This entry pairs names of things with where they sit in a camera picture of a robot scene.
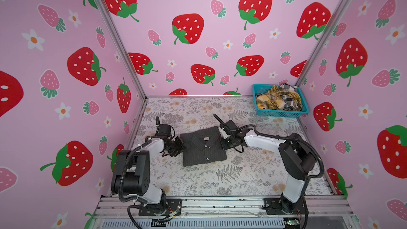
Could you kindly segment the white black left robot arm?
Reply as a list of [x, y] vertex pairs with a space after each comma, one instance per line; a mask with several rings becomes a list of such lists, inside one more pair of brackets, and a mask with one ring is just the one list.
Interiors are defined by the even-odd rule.
[[186, 150], [179, 139], [149, 137], [135, 149], [118, 153], [111, 181], [111, 192], [121, 202], [140, 202], [141, 212], [162, 215], [168, 211], [166, 194], [163, 189], [152, 185], [150, 174], [151, 157], [158, 154], [176, 157]]

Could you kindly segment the dark grey pinstriped shirt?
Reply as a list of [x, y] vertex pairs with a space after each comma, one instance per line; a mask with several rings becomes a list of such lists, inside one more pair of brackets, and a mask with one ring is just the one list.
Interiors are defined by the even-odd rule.
[[184, 167], [227, 159], [226, 152], [220, 142], [221, 135], [216, 126], [180, 134], [180, 140], [186, 147], [186, 150], [182, 152]]

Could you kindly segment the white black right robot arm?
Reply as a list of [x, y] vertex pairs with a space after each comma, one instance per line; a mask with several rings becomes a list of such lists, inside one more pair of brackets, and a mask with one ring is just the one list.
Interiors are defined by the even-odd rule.
[[284, 138], [269, 137], [257, 134], [250, 128], [235, 131], [221, 128], [219, 131], [224, 149], [237, 146], [257, 147], [279, 154], [288, 173], [288, 179], [278, 204], [273, 207], [285, 214], [293, 214], [301, 209], [309, 172], [314, 169], [318, 160], [299, 135], [291, 134]]

